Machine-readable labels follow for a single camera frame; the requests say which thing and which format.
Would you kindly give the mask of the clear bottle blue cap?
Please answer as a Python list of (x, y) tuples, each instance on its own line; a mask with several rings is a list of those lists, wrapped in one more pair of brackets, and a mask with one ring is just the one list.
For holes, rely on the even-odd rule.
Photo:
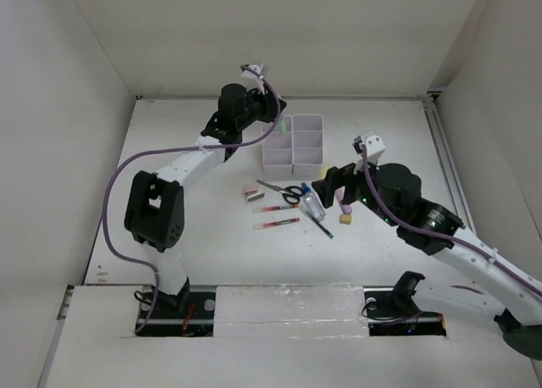
[(317, 195), (305, 182), (301, 183), (301, 189), (303, 191), (304, 203), (306, 204), (309, 212), (315, 219), (323, 220), (325, 218), (325, 210), (321, 205)]

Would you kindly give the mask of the green highlighter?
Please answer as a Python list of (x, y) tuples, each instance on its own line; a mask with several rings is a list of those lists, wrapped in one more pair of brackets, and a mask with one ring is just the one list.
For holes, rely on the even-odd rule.
[(277, 130), (280, 134), (284, 134), (288, 131), (287, 124), (285, 121), (285, 117), (281, 116), (279, 119), (279, 123), (277, 124)]

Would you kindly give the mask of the green gel pen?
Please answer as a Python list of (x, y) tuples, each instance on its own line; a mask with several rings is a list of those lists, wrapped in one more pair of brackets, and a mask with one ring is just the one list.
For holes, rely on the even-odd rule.
[(304, 206), (300, 205), (299, 209), (304, 213), (329, 239), (333, 239), (334, 235), (329, 231), (318, 219), (316, 219), (311, 212)]

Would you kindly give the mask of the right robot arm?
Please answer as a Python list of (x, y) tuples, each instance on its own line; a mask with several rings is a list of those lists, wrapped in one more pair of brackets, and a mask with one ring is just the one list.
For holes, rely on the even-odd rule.
[(514, 351), (541, 359), (541, 284), (485, 245), (447, 208), (422, 196), (422, 182), (401, 164), (329, 169), (312, 188), (325, 208), (342, 189), (342, 203), (359, 202), (408, 246), (451, 266), (472, 286), (438, 285), (407, 271), (391, 289), (368, 292), (363, 313), (393, 327), (422, 313), (455, 315), (501, 335)]

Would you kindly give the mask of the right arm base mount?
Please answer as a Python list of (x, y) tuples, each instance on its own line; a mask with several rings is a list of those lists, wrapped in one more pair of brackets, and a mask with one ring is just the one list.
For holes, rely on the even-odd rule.
[(422, 311), (412, 298), (425, 277), (405, 272), (393, 286), (369, 286), (363, 290), (362, 316), (368, 321), (370, 337), (446, 337), (441, 313)]

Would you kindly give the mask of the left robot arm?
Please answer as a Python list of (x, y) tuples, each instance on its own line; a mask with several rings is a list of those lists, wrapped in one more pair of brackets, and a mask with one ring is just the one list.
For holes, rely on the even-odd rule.
[(179, 317), (188, 309), (190, 281), (180, 254), (168, 253), (185, 228), (185, 196), (207, 173), (226, 162), (242, 143), (242, 131), (256, 121), (272, 124), (285, 110), (286, 102), (257, 88), (240, 84), (221, 89), (218, 109), (196, 141), (196, 149), (183, 152), (161, 169), (138, 172), (132, 180), (124, 227), (140, 244), (147, 244), (148, 257), (160, 276), (157, 309)]

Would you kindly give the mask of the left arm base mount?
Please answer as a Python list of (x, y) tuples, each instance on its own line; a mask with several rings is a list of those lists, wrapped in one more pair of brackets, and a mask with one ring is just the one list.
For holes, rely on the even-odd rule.
[(216, 292), (214, 286), (186, 284), (178, 296), (158, 295), (151, 317), (145, 321), (154, 287), (135, 291), (139, 303), (135, 334), (139, 337), (213, 337)]

